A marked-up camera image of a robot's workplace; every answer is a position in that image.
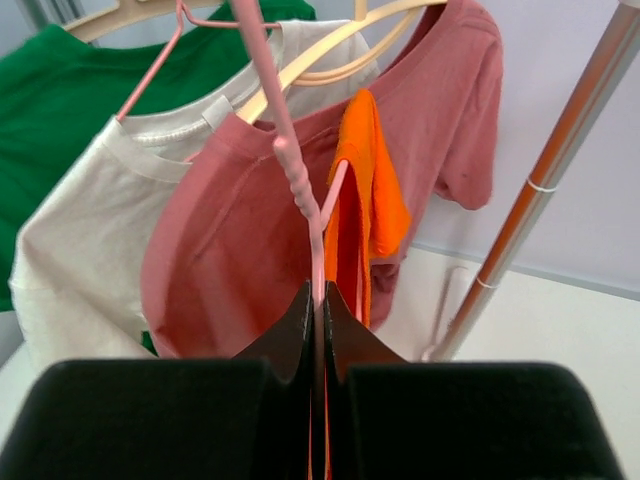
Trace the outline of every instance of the beige hanger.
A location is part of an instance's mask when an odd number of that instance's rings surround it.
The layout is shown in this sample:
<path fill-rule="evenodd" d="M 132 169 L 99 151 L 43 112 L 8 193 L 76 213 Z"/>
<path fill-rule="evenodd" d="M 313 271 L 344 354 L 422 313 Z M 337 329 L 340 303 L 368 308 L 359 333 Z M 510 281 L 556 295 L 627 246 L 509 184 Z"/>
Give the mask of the beige hanger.
<path fill-rule="evenodd" d="M 420 12 L 422 7 L 428 5 L 439 5 L 446 3 L 446 0 L 393 0 L 375 10 L 367 11 L 366 0 L 355 0 L 355 20 L 329 33 L 327 36 L 317 41 L 314 45 L 305 50 L 298 58 L 280 72 L 280 84 L 286 88 L 291 84 L 296 85 L 325 85 L 337 82 L 356 73 L 367 64 L 378 58 L 385 52 L 391 44 L 409 27 L 409 24 Z M 318 61 L 329 50 L 355 35 L 364 28 L 372 25 L 383 18 L 395 15 L 400 12 L 407 12 L 398 24 L 369 52 L 353 62 L 342 67 L 326 72 L 304 73 L 315 62 Z M 267 108 L 267 99 L 264 92 L 260 90 L 247 103 L 242 106 L 237 114 L 238 117 L 247 123 L 254 123 Z"/>
<path fill-rule="evenodd" d="M 115 0 L 114 7 L 87 15 L 65 25 L 64 29 L 83 42 L 91 42 L 116 30 L 149 18 L 176 11 L 176 0 Z M 190 8 L 211 7 L 218 0 L 184 0 Z"/>

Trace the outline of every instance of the t-shirt sleeve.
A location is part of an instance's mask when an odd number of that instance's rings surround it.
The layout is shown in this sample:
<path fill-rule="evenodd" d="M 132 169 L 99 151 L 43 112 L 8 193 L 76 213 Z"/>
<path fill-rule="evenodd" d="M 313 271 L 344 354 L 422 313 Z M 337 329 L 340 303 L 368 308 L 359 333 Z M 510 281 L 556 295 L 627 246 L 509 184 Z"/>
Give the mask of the t-shirt sleeve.
<path fill-rule="evenodd" d="M 489 202 L 502 93 L 502 47 L 487 50 L 460 123 L 436 181 L 435 191 L 469 210 Z"/>

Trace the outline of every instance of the pink t-shirt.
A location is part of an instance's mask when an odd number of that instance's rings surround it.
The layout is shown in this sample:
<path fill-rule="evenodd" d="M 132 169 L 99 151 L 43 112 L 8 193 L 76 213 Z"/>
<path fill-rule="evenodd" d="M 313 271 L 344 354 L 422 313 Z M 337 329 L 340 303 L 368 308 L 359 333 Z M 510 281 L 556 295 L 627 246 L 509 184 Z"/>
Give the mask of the pink t-shirt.
<path fill-rule="evenodd" d="M 412 224 L 398 254 L 373 262 L 371 322 L 389 314 L 400 263 L 433 192 L 465 208 L 491 195 L 502 44 L 473 0 L 429 7 L 368 89 Z M 297 119 L 320 204 L 348 101 Z M 270 123 L 230 114 L 158 222 L 142 271 L 144 312 L 161 356 L 231 356 L 286 311 L 311 272 L 306 220 L 272 148 Z"/>

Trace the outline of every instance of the green t-shirt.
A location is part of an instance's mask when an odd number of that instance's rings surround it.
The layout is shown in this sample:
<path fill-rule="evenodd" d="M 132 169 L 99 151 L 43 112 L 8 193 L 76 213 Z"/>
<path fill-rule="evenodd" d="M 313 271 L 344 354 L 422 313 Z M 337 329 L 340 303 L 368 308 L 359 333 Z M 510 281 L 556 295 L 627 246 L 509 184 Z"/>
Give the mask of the green t-shirt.
<path fill-rule="evenodd" d="M 303 0 L 260 5 L 267 22 L 315 20 Z M 228 3 L 210 18 L 233 20 Z M 162 47 L 94 48 L 50 25 L 0 61 L 0 311 L 12 309 L 7 281 L 18 229 L 120 109 Z M 248 61 L 238 30 L 196 28 L 180 39 L 132 114 L 192 102 Z"/>

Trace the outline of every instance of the pink hanger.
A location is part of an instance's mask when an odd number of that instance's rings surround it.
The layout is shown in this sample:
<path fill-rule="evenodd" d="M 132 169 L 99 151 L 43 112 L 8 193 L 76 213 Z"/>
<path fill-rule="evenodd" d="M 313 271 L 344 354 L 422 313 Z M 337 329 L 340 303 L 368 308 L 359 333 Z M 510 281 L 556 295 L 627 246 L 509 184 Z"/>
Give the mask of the pink hanger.
<path fill-rule="evenodd" d="M 240 33 L 255 64 L 278 136 L 273 150 L 289 179 L 296 205 L 309 222 L 311 243 L 311 290 L 314 303 L 313 383 L 311 388 L 311 472 L 314 478 L 326 473 L 325 453 L 325 352 L 324 352 L 324 247 L 320 207 L 313 197 L 307 168 L 302 162 L 300 144 L 282 94 L 278 72 L 261 26 L 261 14 L 255 0 L 232 0 L 233 12 L 240 22 Z"/>
<path fill-rule="evenodd" d="M 173 32 L 171 39 L 164 46 L 164 48 L 162 49 L 158 57 L 155 59 L 155 61 L 153 62 L 149 70 L 147 70 L 147 73 L 144 74 L 144 77 L 142 77 L 142 80 L 140 80 L 140 83 L 136 86 L 136 88 L 133 90 L 131 95 L 129 95 L 129 98 L 127 98 L 126 102 L 124 103 L 124 105 L 122 106 L 118 114 L 116 115 L 116 119 L 118 120 L 118 122 L 122 122 L 124 120 L 124 117 L 126 117 L 129 114 L 129 112 L 131 112 L 131 109 L 140 99 L 140 97 L 142 96 L 142 93 L 149 86 L 149 84 L 151 83 L 151 80 L 153 80 L 153 78 L 156 76 L 156 74 L 158 73 L 158 70 L 160 70 L 160 67 L 162 67 L 164 62 L 167 60 L 167 57 L 169 57 L 169 54 L 175 48 L 176 44 L 178 43 L 178 40 L 180 40 L 180 37 L 182 36 L 182 32 L 184 31 L 184 19 L 182 18 L 183 13 L 184 13 L 184 16 L 187 17 L 187 20 L 189 20 L 192 24 L 198 25 L 201 27 L 238 28 L 240 26 L 239 22 L 213 22 L 209 20 L 200 20 L 198 18 L 195 18 L 191 13 L 191 10 L 184 3 L 183 0 L 176 0 L 176 19 L 178 21 L 178 26 L 176 27 L 176 30 Z M 260 25 L 260 28 L 264 29 L 264 28 L 282 28 L 282 27 L 280 26 L 279 23 L 262 23 Z"/>

